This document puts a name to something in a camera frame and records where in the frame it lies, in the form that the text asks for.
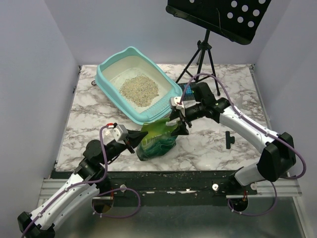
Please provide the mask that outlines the green litter bag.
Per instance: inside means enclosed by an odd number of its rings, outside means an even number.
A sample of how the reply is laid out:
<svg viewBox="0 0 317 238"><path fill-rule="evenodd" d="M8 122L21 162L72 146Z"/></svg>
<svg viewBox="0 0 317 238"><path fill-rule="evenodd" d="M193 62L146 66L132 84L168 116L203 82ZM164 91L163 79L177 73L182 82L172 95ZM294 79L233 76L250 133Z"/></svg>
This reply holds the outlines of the green litter bag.
<svg viewBox="0 0 317 238"><path fill-rule="evenodd" d="M166 126L169 118L161 118L152 123L146 123L141 131L148 135L138 145L136 153L140 161L147 161L165 155L176 145L177 136L171 136L176 126Z"/></svg>

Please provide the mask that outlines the clear plastic scoop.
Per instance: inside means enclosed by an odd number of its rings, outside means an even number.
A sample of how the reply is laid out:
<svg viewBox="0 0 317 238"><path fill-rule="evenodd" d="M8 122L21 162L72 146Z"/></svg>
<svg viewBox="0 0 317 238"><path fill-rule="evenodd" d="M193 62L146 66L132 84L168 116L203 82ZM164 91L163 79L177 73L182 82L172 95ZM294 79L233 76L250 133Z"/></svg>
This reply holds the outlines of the clear plastic scoop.
<svg viewBox="0 0 317 238"><path fill-rule="evenodd" d="M180 119L169 120L165 123L166 126L177 126L180 122Z"/></svg>

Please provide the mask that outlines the black lego baseplate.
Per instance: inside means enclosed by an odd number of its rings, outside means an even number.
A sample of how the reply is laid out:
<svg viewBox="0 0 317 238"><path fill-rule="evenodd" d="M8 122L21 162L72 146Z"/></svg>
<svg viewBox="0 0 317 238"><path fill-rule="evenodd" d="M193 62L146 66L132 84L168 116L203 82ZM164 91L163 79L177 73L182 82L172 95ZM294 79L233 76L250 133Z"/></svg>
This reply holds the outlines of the black lego baseplate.
<svg viewBox="0 0 317 238"><path fill-rule="evenodd" d="M182 91L185 89L187 83L178 83L178 85L181 87ZM186 90L185 96L183 101L192 101L195 100L194 97L194 88L195 88L196 82L191 82L189 87Z"/></svg>

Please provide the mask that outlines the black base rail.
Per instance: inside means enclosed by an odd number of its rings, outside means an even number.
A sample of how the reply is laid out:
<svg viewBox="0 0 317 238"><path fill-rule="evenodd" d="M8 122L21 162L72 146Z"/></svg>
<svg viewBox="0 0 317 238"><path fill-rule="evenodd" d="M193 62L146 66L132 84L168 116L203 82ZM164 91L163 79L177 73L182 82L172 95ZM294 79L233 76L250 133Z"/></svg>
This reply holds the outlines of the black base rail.
<svg viewBox="0 0 317 238"><path fill-rule="evenodd" d="M245 210L248 198L260 193L254 182L245 187L232 184L233 171L109 172L100 184L70 188L58 203L78 208L93 197L109 191L107 199L118 207L225 206L229 198L235 210Z"/></svg>

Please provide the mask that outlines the teal cat litter box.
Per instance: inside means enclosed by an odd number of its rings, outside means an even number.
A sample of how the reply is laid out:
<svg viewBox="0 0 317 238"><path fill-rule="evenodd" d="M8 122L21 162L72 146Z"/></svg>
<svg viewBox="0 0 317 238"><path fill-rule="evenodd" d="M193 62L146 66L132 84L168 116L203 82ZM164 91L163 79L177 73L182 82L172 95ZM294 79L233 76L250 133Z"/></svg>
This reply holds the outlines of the teal cat litter box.
<svg viewBox="0 0 317 238"><path fill-rule="evenodd" d="M183 93L157 64L132 46L99 64L95 82L120 111L139 125L168 115L170 99Z"/></svg>

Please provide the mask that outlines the beige litter pile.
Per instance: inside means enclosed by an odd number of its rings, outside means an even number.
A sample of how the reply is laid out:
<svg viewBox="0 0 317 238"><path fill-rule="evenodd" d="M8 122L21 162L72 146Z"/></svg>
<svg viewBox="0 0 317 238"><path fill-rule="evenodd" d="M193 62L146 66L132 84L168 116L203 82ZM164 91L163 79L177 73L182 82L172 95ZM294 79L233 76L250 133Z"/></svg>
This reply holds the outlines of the beige litter pile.
<svg viewBox="0 0 317 238"><path fill-rule="evenodd" d="M152 100L159 96L158 85L145 75L127 79L119 92L138 107L148 107Z"/></svg>

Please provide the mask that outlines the black bag clip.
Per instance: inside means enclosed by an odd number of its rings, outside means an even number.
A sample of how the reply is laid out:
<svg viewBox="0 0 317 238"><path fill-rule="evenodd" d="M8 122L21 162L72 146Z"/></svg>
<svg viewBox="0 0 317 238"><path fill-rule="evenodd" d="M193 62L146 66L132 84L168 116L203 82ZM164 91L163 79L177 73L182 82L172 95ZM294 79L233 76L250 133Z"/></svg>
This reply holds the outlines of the black bag clip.
<svg viewBox="0 0 317 238"><path fill-rule="evenodd" d="M225 132L225 145L226 149L231 149L231 145L235 143L235 137L230 135L230 131Z"/></svg>

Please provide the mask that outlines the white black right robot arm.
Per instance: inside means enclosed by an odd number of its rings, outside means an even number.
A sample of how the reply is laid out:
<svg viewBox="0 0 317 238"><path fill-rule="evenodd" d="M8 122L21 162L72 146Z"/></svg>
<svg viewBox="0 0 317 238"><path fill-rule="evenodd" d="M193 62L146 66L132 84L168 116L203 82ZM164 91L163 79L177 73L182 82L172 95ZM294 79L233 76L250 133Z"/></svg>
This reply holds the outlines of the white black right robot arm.
<svg viewBox="0 0 317 238"><path fill-rule="evenodd" d="M239 194L254 182L274 182L296 164L296 156L292 151L294 142L290 134L278 134L250 118L243 120L237 107L231 106L226 98L216 99L205 82L194 83L190 87L195 105L185 108L178 104L180 97L170 99L172 112L169 118L179 120L177 128L171 133L173 136L188 135L187 128L191 127L191 122L206 117L234 130L261 154L257 163L236 170L227 181L220 184L222 193Z"/></svg>

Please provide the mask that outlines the black music stand tray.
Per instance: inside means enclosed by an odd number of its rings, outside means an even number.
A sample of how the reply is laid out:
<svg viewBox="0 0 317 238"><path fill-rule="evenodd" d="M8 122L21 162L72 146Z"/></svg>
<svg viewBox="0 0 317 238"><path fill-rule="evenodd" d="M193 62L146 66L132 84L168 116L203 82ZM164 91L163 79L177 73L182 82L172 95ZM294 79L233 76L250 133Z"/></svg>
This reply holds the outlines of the black music stand tray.
<svg viewBox="0 0 317 238"><path fill-rule="evenodd" d="M240 45L252 42L269 0L169 0L166 12Z"/></svg>

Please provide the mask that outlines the black tripod stand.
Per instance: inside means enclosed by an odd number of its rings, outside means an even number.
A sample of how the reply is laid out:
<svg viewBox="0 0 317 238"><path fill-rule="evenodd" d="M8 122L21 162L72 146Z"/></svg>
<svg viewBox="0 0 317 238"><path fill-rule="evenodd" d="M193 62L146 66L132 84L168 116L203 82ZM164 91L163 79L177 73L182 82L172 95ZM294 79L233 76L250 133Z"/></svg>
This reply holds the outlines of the black tripod stand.
<svg viewBox="0 0 317 238"><path fill-rule="evenodd" d="M188 71L189 67L191 66L191 64L193 63L193 61L197 59L196 65L198 66L197 68L197 74L201 73L202 67L203 67L203 62L204 62L204 58L205 58L205 54L208 55L209 58L209 62L211 65L211 72L212 75L214 77L216 77L216 72L215 72L215 67L213 64L213 59L212 59L212 54L211 54L211 49L212 46L209 44L209 37L210 37L210 30L206 30L205 33L205 37L204 39L201 41L199 40L197 42L197 50L194 53L194 55L191 57L190 61L188 62L188 64L185 66L185 68L183 69L183 71L181 72L180 76L177 78L176 83L181 87L182 90L184 90L186 88L186 83L180 83L179 81L181 80L181 78L184 76L184 74L189 75L190 77L192 77L193 75Z"/></svg>

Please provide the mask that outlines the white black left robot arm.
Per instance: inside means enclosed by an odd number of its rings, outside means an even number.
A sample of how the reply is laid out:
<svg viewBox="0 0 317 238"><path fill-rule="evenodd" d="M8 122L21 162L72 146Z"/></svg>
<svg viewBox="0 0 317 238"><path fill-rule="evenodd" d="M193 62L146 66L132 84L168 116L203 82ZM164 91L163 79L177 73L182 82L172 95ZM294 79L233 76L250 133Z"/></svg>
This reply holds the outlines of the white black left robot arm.
<svg viewBox="0 0 317 238"><path fill-rule="evenodd" d="M103 137L90 141L84 159L66 183L44 204L30 213L22 212L17 220L24 238L53 238L56 231L76 210L93 197L104 196L110 184L106 180L108 163L123 151L134 153L146 131L128 130L123 125L110 123L113 140L104 144Z"/></svg>

